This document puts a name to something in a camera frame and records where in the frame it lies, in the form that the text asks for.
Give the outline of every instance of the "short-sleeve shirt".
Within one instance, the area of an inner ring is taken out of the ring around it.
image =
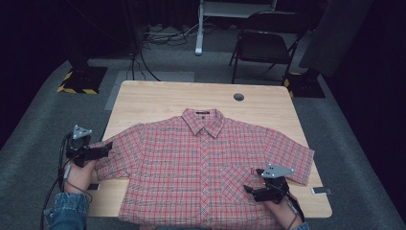
[[[275,164],[307,184],[314,151],[274,129],[225,118],[217,109],[131,126],[113,143],[99,179],[129,177],[119,219],[152,226],[212,229],[280,228],[243,185],[263,188],[254,173]]]

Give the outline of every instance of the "shirt collar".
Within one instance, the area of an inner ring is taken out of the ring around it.
[[[203,116],[202,113],[209,113],[204,116],[210,119],[210,123],[205,125],[201,119],[201,116]],[[217,109],[195,110],[187,108],[183,112],[182,118],[189,125],[194,135],[196,135],[202,128],[205,128],[210,135],[216,138],[224,125],[224,116]]]

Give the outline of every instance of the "hand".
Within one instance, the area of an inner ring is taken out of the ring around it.
[[[92,172],[96,166],[96,160],[89,161],[83,168],[75,165],[75,163],[69,163],[71,165],[71,171],[69,172],[67,180],[69,183],[64,184],[65,193],[83,194],[90,185],[92,178]]]
[[[276,221],[281,225],[281,227],[287,230],[289,230],[289,226],[290,229],[294,229],[295,227],[303,223],[300,216],[296,216],[296,214],[289,207],[288,202],[289,198],[286,196],[281,200],[279,204],[276,204],[273,201],[263,202],[263,204],[274,214]]]

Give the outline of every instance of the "shirt pocket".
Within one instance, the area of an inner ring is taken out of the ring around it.
[[[250,167],[224,167],[221,169],[221,197],[225,202],[255,202],[251,194],[245,192],[247,185],[254,189],[264,188],[264,180]]]

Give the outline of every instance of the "chair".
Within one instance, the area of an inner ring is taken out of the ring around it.
[[[286,11],[260,11],[249,16],[238,34],[229,66],[233,59],[234,72],[232,83],[236,79],[238,60],[286,65],[283,78],[289,71],[299,41],[307,32],[309,19],[305,14]],[[282,35],[296,35],[296,39],[287,48]]]

